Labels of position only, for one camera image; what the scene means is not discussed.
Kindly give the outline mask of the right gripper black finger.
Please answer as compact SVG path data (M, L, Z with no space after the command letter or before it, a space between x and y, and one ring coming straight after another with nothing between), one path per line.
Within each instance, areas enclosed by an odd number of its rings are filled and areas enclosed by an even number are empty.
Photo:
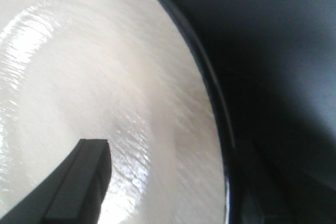
M108 141L81 139L1 223L97 223L110 178Z

